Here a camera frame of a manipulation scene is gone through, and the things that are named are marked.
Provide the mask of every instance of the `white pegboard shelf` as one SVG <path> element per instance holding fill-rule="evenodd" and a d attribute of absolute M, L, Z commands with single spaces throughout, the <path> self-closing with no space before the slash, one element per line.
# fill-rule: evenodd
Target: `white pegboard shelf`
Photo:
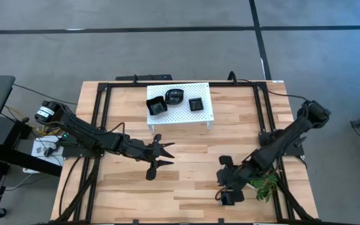
<path fill-rule="evenodd" d="M 147 98 L 152 99 L 157 96 L 165 96 L 166 91 L 170 89 L 182 89 L 184 99 L 177 105 L 167 105 L 167 111 L 156 116 L 149 115 L 147 109 L 147 125 L 154 132 L 154 125 L 160 124 L 181 124 L 181 123 L 199 123 L 207 122 L 208 129 L 211 128 L 214 121 L 211 93 L 209 83 L 191 83 L 191 84 L 167 84 L 147 87 Z M 191 111 L 188 99 L 201 98 L 203 110 Z"/>

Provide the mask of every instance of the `black floor stripe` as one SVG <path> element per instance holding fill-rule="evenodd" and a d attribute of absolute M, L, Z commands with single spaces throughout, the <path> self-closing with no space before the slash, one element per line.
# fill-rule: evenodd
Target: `black floor stripe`
<path fill-rule="evenodd" d="M 256 31 L 262 56 L 264 46 L 261 42 L 262 31 L 348 31 L 360 30 L 360 26 L 264 26 L 259 27 L 258 15 L 252 14 L 252 26 L 201 26 L 201 27 L 134 27 L 134 28 L 91 28 L 91 29 L 13 29 L 0 30 L 0 34 L 99 34 L 99 33 L 164 33 L 196 31 Z"/>
<path fill-rule="evenodd" d="M 253 31 L 252 26 L 201 26 L 201 27 L 135 27 L 96 29 L 32 29 L 0 30 L 0 34 L 91 34 L 91 33 L 155 33 L 194 31 Z"/>
<path fill-rule="evenodd" d="M 360 30 L 357 26 L 263 26 L 262 31 L 348 31 Z"/>
<path fill-rule="evenodd" d="M 255 35 L 257 40 L 257 46 L 259 49 L 259 55 L 261 56 L 263 64 L 263 73 L 266 80 L 271 80 L 272 76 L 269 69 L 268 57 L 266 56 L 265 45 L 263 43 L 263 37 L 261 32 L 261 26 L 259 25 L 258 12 L 256 11 L 255 1 L 249 0 L 249 5 L 251 7 L 252 19 L 254 20 Z"/>

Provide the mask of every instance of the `small black cup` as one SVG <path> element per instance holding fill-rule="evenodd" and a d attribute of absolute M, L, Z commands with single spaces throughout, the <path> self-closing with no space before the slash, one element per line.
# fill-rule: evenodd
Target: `small black cup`
<path fill-rule="evenodd" d="M 195 99 L 188 99 L 188 103 L 190 104 L 191 111 L 198 111 L 204 109 L 203 100 L 200 97 L 197 97 Z"/>

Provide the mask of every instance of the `black metal frame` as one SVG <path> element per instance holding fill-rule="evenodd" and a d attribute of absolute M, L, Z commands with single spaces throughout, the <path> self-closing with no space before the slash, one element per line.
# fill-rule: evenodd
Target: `black metal frame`
<path fill-rule="evenodd" d="M 62 167 L 0 144 L 0 161 L 59 177 Z"/>
<path fill-rule="evenodd" d="M 271 104 L 270 104 L 270 100 L 269 100 L 269 94 L 266 91 L 267 90 L 267 84 L 266 82 L 238 82 L 236 75 L 233 72 L 230 72 L 230 75 L 227 79 L 227 82 L 210 82 L 209 86 L 211 87 L 251 87 L 253 88 L 254 91 L 254 98 L 255 98 L 255 102 L 256 102 L 256 109 L 257 109 L 257 114 L 258 114 L 258 121 L 259 121 L 259 126 L 261 129 L 261 133 L 265 133 L 266 132 L 266 126 L 264 123 L 264 114 L 263 114 L 263 110 L 262 110 L 262 106 L 261 106 L 261 100 L 260 100 L 260 96 L 259 96 L 259 89 L 262 90 L 263 92 L 263 96 L 264 96 L 264 102 L 265 102 L 265 107 L 267 110 L 267 115 L 268 115 L 268 120 L 269 120 L 269 124 L 270 124 L 270 129 L 271 131 L 275 130 L 275 125 L 274 125 L 274 117 L 273 117 L 273 112 L 271 109 Z M 143 82 L 138 82 L 137 79 L 135 79 L 133 82 L 125 82 L 125 83 L 99 83 L 98 84 L 98 88 L 97 88 L 97 94 L 96 94 L 96 101 L 94 104 L 94 111 L 92 112 L 92 121 L 91 124 L 93 126 L 96 125 L 96 119 L 98 116 L 98 109 L 99 109 L 99 105 L 101 103 L 101 96 L 103 91 L 106 91 L 106 95 L 105 95 L 105 100 L 104 100 L 104 107 L 102 110 L 102 118 L 101 118 L 101 128 L 105 128 L 106 126 L 106 121 L 108 118 L 108 108 L 109 108 L 109 102 L 111 99 L 111 93 L 112 93 L 112 88 L 145 88 L 146 86 L 150 86 L 150 85 L 164 85 L 164 84 L 183 84 L 183 83 L 192 83 L 192 82 L 167 82 L 167 81 L 163 81 L 163 82 L 147 82 L 147 81 L 143 81 Z M 99 164 L 100 163 L 101 158 L 96 158 L 94 163 Z M 284 181 L 284 183 L 287 185 L 287 179 L 286 179 L 286 174 L 284 171 L 284 164 L 283 164 L 283 160 L 279 161 L 280 164 L 280 168 L 282 169 L 282 173 L 281 173 L 281 179 Z M 79 188 L 84 184 L 85 180 L 86 180 L 86 176 L 88 174 L 88 167 L 89 167 L 89 158 L 86 158 L 84 160 L 84 164 L 82 167 L 82 173 L 81 173 L 81 180 L 80 180 L 80 184 L 79 184 Z M 93 211 L 93 202 L 94 202 L 94 197 L 95 197 L 95 191 L 96 191 L 96 180 L 91 184 L 90 187 L 90 194 L 89 194 L 89 198 L 88 198 L 88 203 L 87 203 L 87 211 L 86 211 L 86 218 L 85 220 L 87 221 L 91 221 L 91 216 L 92 216 L 92 211 Z M 275 191 L 273 193 L 273 201 L 274 201 L 274 210 L 276 212 L 276 218 L 278 221 L 283 219 L 283 215 L 281 212 L 281 206 L 280 206 L 280 202 L 279 202 L 279 195 L 278 193 Z M 292 209 L 292 206 L 288 203 L 288 201 L 286 201 L 286 206 L 287 206 L 287 213 L 288 213 L 288 218 L 289 219 L 294 219 L 294 211 Z M 74 213 L 74 220 L 78 220 L 79 219 L 79 215 L 80 215 L 80 208 L 81 208 L 81 202 L 80 204 L 78 204 L 75 213 Z"/>

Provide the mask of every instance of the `chair wheel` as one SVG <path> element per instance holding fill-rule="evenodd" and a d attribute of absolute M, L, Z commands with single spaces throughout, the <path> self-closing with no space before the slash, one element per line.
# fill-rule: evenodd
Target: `chair wheel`
<path fill-rule="evenodd" d="M 0 218 L 3 218 L 6 215 L 6 209 L 0 208 Z"/>

